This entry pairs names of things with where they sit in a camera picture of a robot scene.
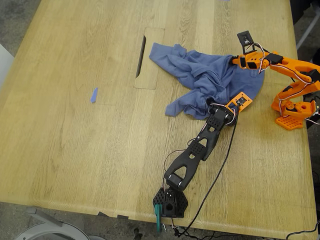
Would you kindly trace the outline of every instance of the black cable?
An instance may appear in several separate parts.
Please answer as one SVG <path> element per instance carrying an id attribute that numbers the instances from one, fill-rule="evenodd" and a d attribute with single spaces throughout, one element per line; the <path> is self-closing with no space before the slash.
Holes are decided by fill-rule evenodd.
<path id="1" fill-rule="evenodd" d="M 189 233 L 188 231 L 185 231 L 185 233 L 184 233 L 183 235 L 186 236 L 186 237 L 190 237 L 190 238 L 192 238 L 192 239 L 197 239 L 197 240 L 204 240 L 204 239 L 210 237 L 209 240 L 211 240 L 212 238 L 214 238 L 215 232 L 216 232 L 216 231 L 213 231 L 213 234 L 212 234 L 212 235 L 207 235 L 207 236 L 204 236 L 203 238 L 199 238 L 199 237 L 190 235 L 190 233 Z"/>
<path id="2" fill-rule="evenodd" d="M 224 234 L 224 235 L 220 235 L 220 236 L 215 236 L 214 238 L 220 238 L 220 237 L 234 237 L 234 236 L 239 236 L 238 234 Z"/>
<path id="3" fill-rule="evenodd" d="M 190 146 L 190 142 L 191 142 L 192 140 L 195 140 L 195 139 L 196 139 L 196 137 L 195 137 L 195 138 L 190 139 L 186 144 L 187 144 L 188 146 Z"/>
<path id="4" fill-rule="evenodd" d="M 164 169 L 165 172 L 167 171 L 166 168 L 165 168 L 165 165 L 166 165 L 166 161 L 167 161 L 168 157 L 169 157 L 171 154 L 175 153 L 175 152 L 184 151 L 184 150 L 185 150 L 185 149 L 174 150 L 174 151 L 170 152 L 170 153 L 166 156 L 166 158 L 165 158 L 165 160 L 164 160 L 164 162 L 163 162 L 163 169 Z"/>
<path id="5" fill-rule="evenodd" d="M 317 172 L 315 172 L 315 171 L 312 171 L 312 173 L 316 175 L 316 178 L 318 179 L 318 183 L 320 183 L 319 174 Z"/>
<path id="6" fill-rule="evenodd" d="M 314 231 L 317 230 L 317 227 L 320 223 L 320 219 L 318 220 L 318 222 L 316 223 L 315 227 L 313 230 L 303 230 L 303 231 L 296 231 L 296 232 L 292 232 L 292 233 L 289 233 L 286 237 L 285 237 L 285 240 L 288 240 L 290 236 L 292 235 L 296 235 L 296 234 L 303 234 L 303 233 L 313 233 Z"/>
<path id="7" fill-rule="evenodd" d="M 212 188 L 214 187 L 214 185 L 216 184 L 216 181 L 218 180 L 218 177 L 220 176 L 225 164 L 226 164 L 226 161 L 228 159 L 228 156 L 229 156 L 229 152 L 230 152 L 230 149 L 231 149 L 231 144 L 232 144 L 232 140 L 234 139 L 234 135 L 235 135 L 235 130 L 236 130 L 236 126 L 237 126 L 237 122 L 238 122 L 238 116 L 239 116 L 239 106 L 240 104 L 238 103 L 237 104 L 237 108 L 236 108 L 236 115 L 235 115 L 235 124 L 234 124 L 234 127 L 233 127 L 233 131 L 232 131 L 232 135 L 231 135 L 231 139 L 230 139 L 230 143 L 229 143 L 229 147 L 228 147 L 228 150 L 226 152 L 226 156 L 225 156 L 225 159 L 220 167 L 220 170 L 219 172 L 217 173 L 214 181 L 212 182 L 208 192 L 206 193 L 206 195 L 204 196 L 203 200 L 202 200 L 202 203 L 198 209 L 198 211 L 196 212 L 194 218 L 192 219 L 192 221 L 190 222 L 190 224 L 187 226 L 187 228 L 182 232 L 182 233 L 179 233 L 178 234 L 178 237 L 181 237 L 184 233 L 186 233 L 186 231 L 191 227 L 191 225 L 194 223 L 194 221 L 196 220 L 196 218 L 198 217 L 199 213 L 200 213 L 200 210 L 202 208 L 202 206 L 204 205 L 209 193 L 211 192 Z"/>

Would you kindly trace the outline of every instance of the wire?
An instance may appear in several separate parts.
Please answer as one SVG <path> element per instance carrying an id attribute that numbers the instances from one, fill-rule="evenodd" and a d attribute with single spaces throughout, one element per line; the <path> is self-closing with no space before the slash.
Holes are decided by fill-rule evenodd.
<path id="1" fill-rule="evenodd" d="M 223 163 L 222 163 L 222 165 L 221 165 L 221 167 L 220 167 L 220 169 L 219 169 L 219 172 L 217 173 L 215 179 L 213 180 L 213 182 L 212 182 L 212 184 L 211 184 L 208 192 L 205 194 L 205 196 L 204 196 L 204 198 L 203 198 L 203 200 L 202 200 L 202 203 L 200 204 L 200 207 L 199 207 L 198 211 L 196 212 L 193 220 L 190 222 L 190 224 L 188 225 L 188 227 L 187 227 L 182 233 L 179 233 L 179 234 L 178 234 L 178 237 L 180 237 L 180 236 L 182 236 L 183 234 L 185 234 L 186 231 L 191 227 L 191 225 L 194 223 L 194 221 L 195 221 L 196 218 L 198 217 L 201 208 L 203 207 L 203 205 L 204 205 L 204 203 L 205 203 L 205 201 L 206 201 L 209 193 L 211 192 L 212 188 L 213 188 L 214 185 L 216 184 L 216 182 L 217 182 L 217 180 L 218 180 L 218 178 L 219 178 L 219 176 L 220 176 L 220 174 L 221 174 L 221 172 L 222 172 L 222 170 L 223 170 L 223 168 L 224 168 L 224 166 L 225 166 L 225 164 L 226 164 L 226 161 L 227 161 L 227 159 L 228 159 L 229 152 L 230 152 L 230 149 L 231 149 L 232 141 L 233 141 L 233 139 L 234 139 L 237 122 L 238 122 L 239 106 L 240 106 L 240 104 L 238 103 L 238 104 L 237 104 L 236 116 L 235 116 L 235 124 L 234 124 L 234 127 L 233 127 L 233 131 L 232 131 L 232 135 L 231 135 L 229 147 L 228 147 L 228 150 L 227 150 L 227 152 L 226 152 L 225 159 L 224 159 L 224 161 L 223 161 Z"/>
<path id="2" fill-rule="evenodd" d="M 286 99 L 288 99 L 288 98 L 291 98 L 292 96 L 298 95 L 298 94 L 301 93 L 303 90 L 305 90 L 305 88 L 306 88 L 307 86 L 308 86 L 308 84 L 305 84 L 300 91 L 298 91 L 298 92 L 296 92 L 296 93 L 294 93 L 294 94 L 291 94 L 291 95 L 287 96 L 286 98 L 283 98 L 283 99 L 278 98 L 278 100 L 279 100 L 279 110 L 280 110 L 280 116 L 281 116 L 281 117 L 284 117 L 284 118 L 288 117 L 288 115 L 287 115 L 287 116 L 283 116 L 283 115 L 282 115 L 282 108 L 281 108 L 281 103 L 282 103 L 282 101 L 283 101 L 283 100 L 286 100 Z"/>
<path id="3" fill-rule="evenodd" d="M 296 231 L 296 232 L 291 232 L 289 233 L 286 237 L 285 237 L 285 240 L 288 240 L 290 236 L 292 235 L 296 235 L 296 234 L 303 234 L 303 233 L 313 233 L 314 231 L 317 230 L 317 227 L 320 223 L 320 219 L 318 220 L 318 222 L 315 224 L 315 227 L 313 230 L 303 230 L 303 231 Z"/>
<path id="4" fill-rule="evenodd" d="M 318 183 L 320 183 L 319 174 L 316 171 L 312 171 L 312 173 L 316 175 L 316 178 L 318 179 Z"/>
<path id="5" fill-rule="evenodd" d="M 185 151 L 185 149 L 174 150 L 174 151 L 170 152 L 170 153 L 166 156 L 166 158 L 165 158 L 165 160 L 164 160 L 164 162 L 163 162 L 163 169 L 164 169 L 165 172 L 167 171 L 166 168 L 165 168 L 165 165 L 166 165 L 166 161 L 167 161 L 168 157 L 169 157 L 171 154 L 175 153 L 175 152 L 181 152 L 181 151 Z"/>
<path id="6" fill-rule="evenodd" d="M 263 62 L 264 62 L 264 59 L 265 59 L 265 57 L 266 57 L 266 53 L 265 52 L 268 52 L 267 50 L 265 50 L 261 45 L 260 45 L 260 43 L 258 43 L 258 42 L 254 42 L 254 43 L 252 43 L 250 46 L 248 46 L 247 48 L 246 48 L 246 50 L 248 50 L 248 48 L 250 48 L 251 46 L 256 46 L 256 47 L 258 47 L 258 48 L 260 48 L 260 50 L 262 51 L 262 53 L 263 53 L 263 58 L 261 58 L 261 60 L 260 60 L 260 67 L 259 67 L 259 71 L 258 71 L 258 74 L 260 74 L 261 72 L 263 72 L 264 70 L 266 70 L 266 69 L 264 69 L 264 70 L 262 70 L 261 68 L 262 68 L 262 64 L 263 64 Z"/>
<path id="7" fill-rule="evenodd" d="M 218 106 L 221 106 L 221 107 L 225 107 L 225 109 L 228 109 L 225 105 L 222 105 L 222 104 L 219 104 L 219 103 L 211 103 L 209 106 L 211 105 L 218 105 Z M 236 110 L 234 110 L 233 108 L 231 108 L 232 112 L 233 112 L 233 118 L 230 122 L 226 123 L 226 125 L 229 125 L 231 124 L 234 120 L 235 120 L 235 116 L 236 116 Z M 201 130 L 201 132 L 203 131 L 203 129 L 206 127 L 207 124 L 205 124 Z"/>
<path id="8" fill-rule="evenodd" d="M 306 82 L 306 81 L 304 81 L 301 77 L 299 77 L 299 76 L 296 74 L 295 71 L 293 71 L 292 69 L 290 69 L 290 68 L 288 68 L 288 67 L 286 67 L 286 66 L 280 66 L 280 65 L 271 64 L 271 63 L 270 63 L 270 66 L 274 66 L 274 67 L 277 67 L 277 68 L 287 69 L 287 70 L 293 72 L 294 75 L 295 75 L 301 82 L 303 82 L 303 83 L 305 83 L 305 84 L 312 84 L 312 83 L 313 83 L 313 82 Z"/>
<path id="9" fill-rule="evenodd" d="M 307 121 L 309 121 L 309 122 L 312 122 L 313 124 L 320 125 L 320 123 L 315 122 L 315 121 L 312 121 L 312 120 L 310 120 L 310 119 L 308 119 L 308 118 L 306 118 L 305 120 L 307 120 Z"/>

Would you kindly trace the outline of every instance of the black bracket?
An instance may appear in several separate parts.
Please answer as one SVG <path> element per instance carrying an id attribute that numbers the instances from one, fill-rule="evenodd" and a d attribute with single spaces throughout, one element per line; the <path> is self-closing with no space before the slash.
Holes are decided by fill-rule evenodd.
<path id="1" fill-rule="evenodd" d="M 173 189 L 179 191 L 186 189 L 197 171 L 200 160 L 207 160 L 215 148 L 222 128 L 225 124 L 234 124 L 234 113 L 225 106 L 212 105 L 209 108 L 209 112 L 210 116 L 207 119 L 204 128 L 191 142 L 188 148 L 172 162 L 164 173 L 166 183 Z M 206 139 L 205 146 L 200 143 L 203 139 Z M 184 177 L 175 173 L 182 167 L 186 168 Z"/>
<path id="2" fill-rule="evenodd" d="M 153 206 L 162 205 L 161 217 L 164 218 L 183 218 L 188 207 L 188 201 L 182 191 L 177 191 L 171 187 L 164 190 L 160 188 L 153 198 Z"/>
<path id="3" fill-rule="evenodd" d="M 237 36 L 238 36 L 238 39 L 240 41 L 240 44 L 242 45 L 243 54 L 248 54 L 248 53 L 256 51 L 255 50 L 255 45 L 253 45 L 255 42 L 253 41 L 249 31 L 240 32 L 240 33 L 237 34 Z M 252 45 L 252 51 L 246 52 L 245 47 L 249 46 L 249 45 Z"/>

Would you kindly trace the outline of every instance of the orange bracket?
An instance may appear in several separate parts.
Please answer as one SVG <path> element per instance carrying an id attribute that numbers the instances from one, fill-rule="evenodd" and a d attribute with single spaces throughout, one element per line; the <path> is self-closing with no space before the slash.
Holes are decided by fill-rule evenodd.
<path id="1" fill-rule="evenodd" d="M 249 104 L 252 103 L 252 99 L 250 97 L 248 97 L 242 91 L 237 96 L 235 96 L 233 99 L 231 99 L 231 101 L 225 106 L 232 112 L 232 110 L 229 106 L 231 104 L 234 104 L 235 106 L 237 106 L 238 103 L 240 104 L 240 106 L 239 106 L 239 113 L 240 113 L 243 109 L 245 109 Z"/>

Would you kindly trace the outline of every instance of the green clip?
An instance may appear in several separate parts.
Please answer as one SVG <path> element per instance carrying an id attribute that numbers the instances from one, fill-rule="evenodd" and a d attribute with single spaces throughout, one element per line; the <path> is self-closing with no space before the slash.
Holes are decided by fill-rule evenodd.
<path id="1" fill-rule="evenodd" d="M 156 231 L 161 233 L 161 215 L 162 215 L 162 204 L 156 204 L 154 206 L 154 213 L 156 216 Z"/>

